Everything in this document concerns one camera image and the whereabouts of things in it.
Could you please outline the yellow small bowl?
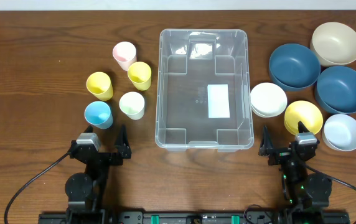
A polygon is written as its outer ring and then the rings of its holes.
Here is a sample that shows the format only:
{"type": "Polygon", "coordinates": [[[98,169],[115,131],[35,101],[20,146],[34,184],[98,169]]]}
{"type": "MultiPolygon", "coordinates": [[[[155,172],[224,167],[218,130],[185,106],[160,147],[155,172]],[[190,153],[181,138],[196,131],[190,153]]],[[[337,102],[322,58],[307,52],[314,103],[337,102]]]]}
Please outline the yellow small bowl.
{"type": "Polygon", "coordinates": [[[324,123],[319,108],[313,103],[303,100],[292,102],[284,113],[284,126],[291,134],[299,133],[299,121],[313,134],[317,134],[324,123]]]}

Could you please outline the light blue small bowl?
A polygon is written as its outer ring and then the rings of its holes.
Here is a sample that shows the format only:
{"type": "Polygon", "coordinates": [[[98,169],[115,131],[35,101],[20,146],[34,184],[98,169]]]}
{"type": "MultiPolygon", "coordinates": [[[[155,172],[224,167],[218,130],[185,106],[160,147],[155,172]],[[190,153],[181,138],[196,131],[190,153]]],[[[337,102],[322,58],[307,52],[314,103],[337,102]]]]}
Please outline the light blue small bowl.
{"type": "Polygon", "coordinates": [[[346,114],[335,114],[328,118],[322,131],[325,144],[336,151],[356,149],[356,120],[346,114]]]}

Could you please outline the white small bowl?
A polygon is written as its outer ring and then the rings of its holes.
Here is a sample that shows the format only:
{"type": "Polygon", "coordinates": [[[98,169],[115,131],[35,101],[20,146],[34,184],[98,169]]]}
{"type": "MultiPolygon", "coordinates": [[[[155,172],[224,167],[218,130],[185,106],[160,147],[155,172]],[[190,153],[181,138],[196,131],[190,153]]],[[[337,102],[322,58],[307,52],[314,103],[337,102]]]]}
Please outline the white small bowl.
{"type": "Polygon", "coordinates": [[[250,92],[251,108],[262,118],[271,118],[282,114],[288,97],[284,90],[274,83],[260,83],[250,92]]]}

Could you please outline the dark blue bowl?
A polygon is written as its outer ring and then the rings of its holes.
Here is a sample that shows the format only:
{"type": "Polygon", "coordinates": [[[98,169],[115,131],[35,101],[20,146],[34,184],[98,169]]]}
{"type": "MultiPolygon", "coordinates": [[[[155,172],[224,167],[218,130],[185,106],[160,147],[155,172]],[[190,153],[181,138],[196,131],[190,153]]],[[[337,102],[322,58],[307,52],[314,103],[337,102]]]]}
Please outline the dark blue bowl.
{"type": "Polygon", "coordinates": [[[300,44],[283,44],[269,58],[269,76],[284,91],[300,91],[316,83],[321,65],[315,53],[300,44]]]}
{"type": "Polygon", "coordinates": [[[356,113],[356,71],[345,66],[325,69],[317,79],[314,96],[328,113],[356,113]]]}

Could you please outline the beige large bowl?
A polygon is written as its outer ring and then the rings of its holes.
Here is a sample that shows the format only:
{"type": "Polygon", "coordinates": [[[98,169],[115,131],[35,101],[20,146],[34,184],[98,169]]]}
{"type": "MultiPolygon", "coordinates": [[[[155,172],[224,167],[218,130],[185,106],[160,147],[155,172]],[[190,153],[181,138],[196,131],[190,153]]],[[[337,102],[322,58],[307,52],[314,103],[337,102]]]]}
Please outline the beige large bowl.
{"type": "Polygon", "coordinates": [[[339,22],[323,23],[314,30],[310,49],[323,67],[348,65],[356,61],[356,31],[339,22]]]}

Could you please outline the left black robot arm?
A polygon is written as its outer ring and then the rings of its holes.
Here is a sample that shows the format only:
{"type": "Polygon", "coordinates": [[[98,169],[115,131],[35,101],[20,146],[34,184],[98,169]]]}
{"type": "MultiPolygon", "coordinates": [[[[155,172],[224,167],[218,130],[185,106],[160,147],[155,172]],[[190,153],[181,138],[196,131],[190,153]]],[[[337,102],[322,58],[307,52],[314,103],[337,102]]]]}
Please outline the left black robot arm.
{"type": "Polygon", "coordinates": [[[78,212],[101,210],[103,194],[111,166],[121,166],[124,159],[131,158],[126,126],[122,126],[115,141],[116,152],[100,152],[101,142],[93,127],[86,128],[72,141],[67,154],[86,165],[84,172],[73,174],[65,184],[68,208],[78,212]]]}

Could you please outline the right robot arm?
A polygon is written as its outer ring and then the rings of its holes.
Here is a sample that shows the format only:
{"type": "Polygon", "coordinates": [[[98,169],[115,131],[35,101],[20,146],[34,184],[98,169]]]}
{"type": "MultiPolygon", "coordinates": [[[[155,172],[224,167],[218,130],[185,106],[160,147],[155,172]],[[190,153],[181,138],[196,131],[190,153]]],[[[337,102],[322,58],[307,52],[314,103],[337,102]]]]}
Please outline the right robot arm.
{"type": "Polygon", "coordinates": [[[259,149],[260,156],[268,157],[270,166],[280,166],[283,173],[282,185],[284,197],[304,210],[329,206],[332,181],[322,174],[308,174],[306,162],[316,155],[320,141],[302,122],[298,122],[300,133],[287,147],[275,147],[268,128],[263,127],[259,149]]]}

